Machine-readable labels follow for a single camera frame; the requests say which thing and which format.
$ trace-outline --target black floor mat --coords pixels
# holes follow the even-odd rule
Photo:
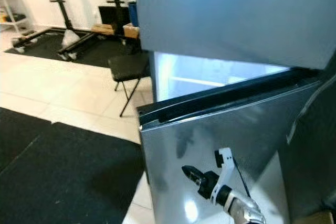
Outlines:
[[[0,172],[51,122],[0,108]]]
[[[40,36],[35,44],[27,46],[23,54],[14,48],[5,52],[63,61],[57,55],[57,51],[61,49],[62,40],[63,34],[45,34]],[[128,44],[124,46],[118,38],[110,37],[100,40],[96,37],[88,40],[75,50],[78,52],[78,57],[74,62],[108,68],[108,59],[113,56],[128,54],[131,51],[132,43],[134,43],[134,41],[129,40]]]
[[[121,224],[143,173],[138,144],[55,123],[0,176],[0,223]]]

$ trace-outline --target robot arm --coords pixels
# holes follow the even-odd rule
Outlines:
[[[205,199],[210,199],[213,204],[223,206],[224,211],[235,220],[235,224],[266,224],[266,220],[254,200],[225,185],[234,168],[230,149],[220,149],[216,153],[216,161],[217,165],[223,164],[221,176],[213,171],[203,174],[193,166],[183,166],[182,170],[189,179],[199,186],[198,193]]]

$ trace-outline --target refrigerator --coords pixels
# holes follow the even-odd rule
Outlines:
[[[182,166],[219,174],[214,152],[230,147],[256,185],[322,84],[336,0],[137,3],[141,45],[153,52],[155,102],[138,115],[155,221],[221,223],[223,208],[197,193]],[[237,169],[228,185],[244,191]]]

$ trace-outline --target plastic bag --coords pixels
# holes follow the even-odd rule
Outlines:
[[[79,36],[75,34],[74,31],[66,30],[62,41],[62,47],[68,47],[77,40],[79,40]]]

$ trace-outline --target refrigerator door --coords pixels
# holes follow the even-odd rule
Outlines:
[[[219,174],[219,148],[231,148],[251,188],[318,85],[313,73],[289,70],[138,108],[156,223],[194,223],[223,211],[181,170]],[[236,171],[229,186],[244,191]]]
[[[142,48],[323,69],[336,0],[137,0]]]

